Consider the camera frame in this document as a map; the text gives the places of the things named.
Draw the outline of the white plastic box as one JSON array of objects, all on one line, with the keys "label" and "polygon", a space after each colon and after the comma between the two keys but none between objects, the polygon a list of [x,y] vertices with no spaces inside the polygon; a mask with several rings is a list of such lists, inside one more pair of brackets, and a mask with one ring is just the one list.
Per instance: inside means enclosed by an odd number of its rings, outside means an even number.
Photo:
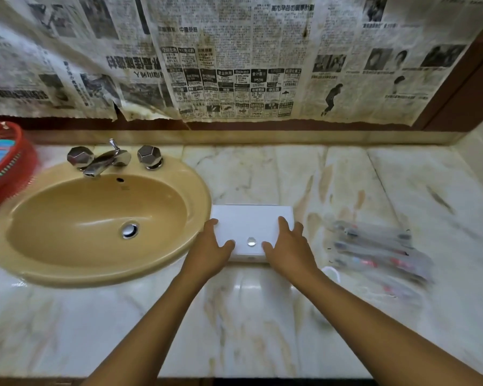
[{"label": "white plastic box", "polygon": [[221,246],[235,242],[230,263],[268,264],[262,243],[275,246],[279,235],[278,218],[282,216],[293,229],[294,210],[282,205],[213,205],[211,218],[218,220],[214,232]]}]

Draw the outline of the chrome faceted faucet knob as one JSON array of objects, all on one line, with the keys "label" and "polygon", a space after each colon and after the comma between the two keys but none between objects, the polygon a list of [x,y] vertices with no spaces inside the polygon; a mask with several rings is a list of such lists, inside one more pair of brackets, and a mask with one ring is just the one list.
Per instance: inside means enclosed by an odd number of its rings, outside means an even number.
[{"label": "chrome faceted faucet knob", "polygon": [[160,149],[150,145],[143,145],[139,148],[137,158],[147,170],[157,170],[164,163]]},{"label": "chrome faceted faucet knob", "polygon": [[84,171],[95,159],[90,148],[84,146],[73,147],[66,156],[66,160],[80,171]]}]

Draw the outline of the newspaper sheets wall covering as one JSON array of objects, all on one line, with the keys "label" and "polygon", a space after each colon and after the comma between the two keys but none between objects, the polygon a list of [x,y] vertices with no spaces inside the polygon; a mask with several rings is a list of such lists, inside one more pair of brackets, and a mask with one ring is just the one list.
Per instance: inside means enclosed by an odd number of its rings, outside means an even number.
[{"label": "newspaper sheets wall covering", "polygon": [[483,0],[0,0],[0,115],[412,125]]}]

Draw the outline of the person's right hand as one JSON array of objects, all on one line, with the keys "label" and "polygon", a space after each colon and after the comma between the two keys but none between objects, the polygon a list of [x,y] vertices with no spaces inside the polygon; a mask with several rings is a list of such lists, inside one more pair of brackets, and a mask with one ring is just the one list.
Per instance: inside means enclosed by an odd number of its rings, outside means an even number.
[{"label": "person's right hand", "polygon": [[284,217],[277,219],[279,233],[272,245],[278,253],[277,263],[270,263],[274,270],[295,286],[317,275],[315,257],[307,239],[294,239],[288,222]]}]

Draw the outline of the clear packaged toothbrushes pile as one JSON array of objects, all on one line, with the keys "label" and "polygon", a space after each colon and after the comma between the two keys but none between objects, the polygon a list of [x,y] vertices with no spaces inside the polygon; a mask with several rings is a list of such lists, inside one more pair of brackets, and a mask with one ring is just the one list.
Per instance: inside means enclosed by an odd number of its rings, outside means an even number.
[{"label": "clear packaged toothbrushes pile", "polygon": [[419,306],[434,283],[434,262],[412,245],[409,231],[374,224],[332,220],[325,216],[328,249],[335,267],[358,272],[383,291]]}]

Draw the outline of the person's left forearm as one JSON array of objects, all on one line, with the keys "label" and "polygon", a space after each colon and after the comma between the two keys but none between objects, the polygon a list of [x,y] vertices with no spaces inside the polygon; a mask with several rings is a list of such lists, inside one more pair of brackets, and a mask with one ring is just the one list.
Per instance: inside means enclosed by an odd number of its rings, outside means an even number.
[{"label": "person's left forearm", "polygon": [[192,301],[216,270],[182,270],[81,386],[152,386]]}]

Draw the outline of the beige oval sink basin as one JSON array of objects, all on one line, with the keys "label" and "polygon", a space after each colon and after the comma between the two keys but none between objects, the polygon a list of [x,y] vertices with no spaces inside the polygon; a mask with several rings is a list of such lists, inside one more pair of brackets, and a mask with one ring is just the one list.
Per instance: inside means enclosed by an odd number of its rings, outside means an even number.
[{"label": "beige oval sink basin", "polygon": [[[183,256],[211,207],[202,177],[171,156],[154,171],[130,164],[99,177],[58,164],[0,205],[0,267],[55,287],[136,279]],[[135,238],[122,239],[127,222]]]}]

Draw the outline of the chrome faucet spout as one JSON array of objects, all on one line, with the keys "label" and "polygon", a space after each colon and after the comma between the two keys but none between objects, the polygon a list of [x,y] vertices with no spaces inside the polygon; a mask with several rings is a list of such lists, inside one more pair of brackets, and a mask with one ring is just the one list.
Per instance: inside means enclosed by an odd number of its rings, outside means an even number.
[{"label": "chrome faucet spout", "polygon": [[131,153],[121,149],[116,141],[109,140],[112,150],[96,157],[83,171],[85,177],[99,177],[110,167],[126,167],[131,161]]}]

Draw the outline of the person's left hand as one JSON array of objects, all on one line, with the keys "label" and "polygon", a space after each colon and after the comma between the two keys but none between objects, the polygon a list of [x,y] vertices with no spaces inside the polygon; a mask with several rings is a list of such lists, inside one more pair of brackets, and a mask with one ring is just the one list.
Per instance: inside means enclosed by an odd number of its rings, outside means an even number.
[{"label": "person's left hand", "polygon": [[205,283],[227,264],[229,259],[221,259],[219,245],[215,235],[217,219],[206,221],[201,232],[195,238],[184,260],[181,272],[190,279]]}]

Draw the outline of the red plastic basket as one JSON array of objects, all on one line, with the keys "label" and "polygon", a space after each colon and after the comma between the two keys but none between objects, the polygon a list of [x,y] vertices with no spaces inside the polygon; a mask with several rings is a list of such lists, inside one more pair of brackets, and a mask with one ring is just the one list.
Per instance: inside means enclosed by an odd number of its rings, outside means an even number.
[{"label": "red plastic basket", "polygon": [[35,148],[18,124],[0,121],[0,139],[12,139],[15,142],[15,146],[0,162],[1,204],[29,184],[39,160]]}]

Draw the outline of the person's right forearm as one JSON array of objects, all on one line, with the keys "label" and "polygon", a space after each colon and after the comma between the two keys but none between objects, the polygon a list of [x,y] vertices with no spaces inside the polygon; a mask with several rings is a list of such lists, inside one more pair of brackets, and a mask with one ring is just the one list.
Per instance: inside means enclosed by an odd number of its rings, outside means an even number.
[{"label": "person's right forearm", "polygon": [[321,312],[380,386],[483,386],[483,375],[319,269],[283,275]]}]

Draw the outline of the dark wooden frame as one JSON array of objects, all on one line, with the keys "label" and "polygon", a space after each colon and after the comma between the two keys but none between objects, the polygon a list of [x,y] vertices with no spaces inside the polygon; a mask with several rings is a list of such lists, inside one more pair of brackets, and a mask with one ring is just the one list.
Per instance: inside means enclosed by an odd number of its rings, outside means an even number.
[{"label": "dark wooden frame", "polygon": [[468,46],[460,60],[445,78],[441,87],[428,102],[412,126],[414,131],[423,131],[442,109],[455,97],[478,69],[483,65],[483,29]]}]

